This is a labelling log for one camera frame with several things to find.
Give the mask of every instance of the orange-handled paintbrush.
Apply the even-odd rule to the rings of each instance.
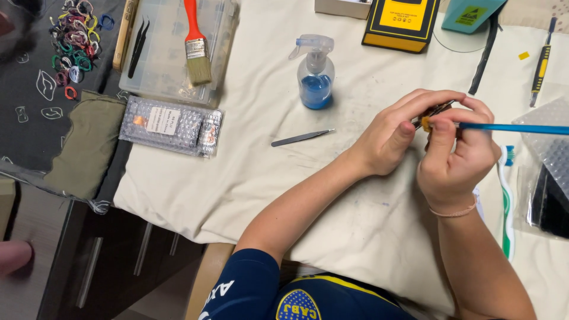
[[[208,42],[197,26],[196,0],[184,0],[184,7],[189,22],[189,33],[185,37],[185,55],[190,82],[197,87],[212,81]]]

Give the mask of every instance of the hand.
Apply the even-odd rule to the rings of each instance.
[[[464,93],[449,90],[417,89],[409,93],[376,115],[356,143],[346,150],[348,158],[361,169],[362,178],[392,172],[415,137],[410,120],[429,107],[465,97]]]
[[[431,117],[434,124],[427,154],[417,169],[417,181],[431,209],[442,215],[462,211],[473,203],[472,190],[500,159],[490,131],[466,129],[455,142],[453,122],[494,123],[494,115],[480,100],[461,101],[470,110],[450,109]]]

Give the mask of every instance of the dark wooden cabinet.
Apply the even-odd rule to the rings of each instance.
[[[192,261],[203,245],[124,210],[75,202],[61,234],[40,320],[111,320]]]

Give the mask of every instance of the yellow box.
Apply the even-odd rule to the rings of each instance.
[[[438,8],[439,0],[374,0],[361,44],[421,53]]]

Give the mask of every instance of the esd warning symbol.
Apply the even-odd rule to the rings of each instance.
[[[467,26],[473,25],[486,11],[488,8],[478,7],[478,6],[468,6],[464,9],[455,21],[456,23],[466,24]]]

